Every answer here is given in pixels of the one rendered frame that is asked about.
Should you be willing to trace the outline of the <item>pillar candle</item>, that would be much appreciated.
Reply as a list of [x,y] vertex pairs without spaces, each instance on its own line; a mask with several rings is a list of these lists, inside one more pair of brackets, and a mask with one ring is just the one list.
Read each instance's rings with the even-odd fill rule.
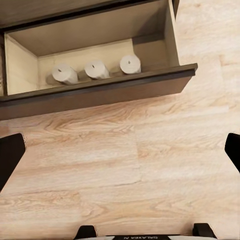
[[124,76],[141,73],[141,62],[135,55],[126,55],[120,61],[120,69]]
[[64,62],[56,65],[52,74],[54,79],[64,86],[75,85],[80,80],[77,72],[68,63]]
[[86,75],[93,81],[109,78],[109,70],[100,59],[92,59],[85,66]]

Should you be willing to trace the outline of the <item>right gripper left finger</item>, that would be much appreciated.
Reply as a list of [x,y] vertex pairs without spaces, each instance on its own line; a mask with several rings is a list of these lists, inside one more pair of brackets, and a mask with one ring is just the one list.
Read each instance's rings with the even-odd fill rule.
[[26,151],[21,133],[0,138],[0,192]]

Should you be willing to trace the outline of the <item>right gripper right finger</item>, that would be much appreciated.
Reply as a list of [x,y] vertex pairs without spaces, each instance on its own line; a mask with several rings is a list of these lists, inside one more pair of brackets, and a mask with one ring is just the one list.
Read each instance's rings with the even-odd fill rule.
[[229,133],[225,142],[224,150],[240,172],[240,135]]

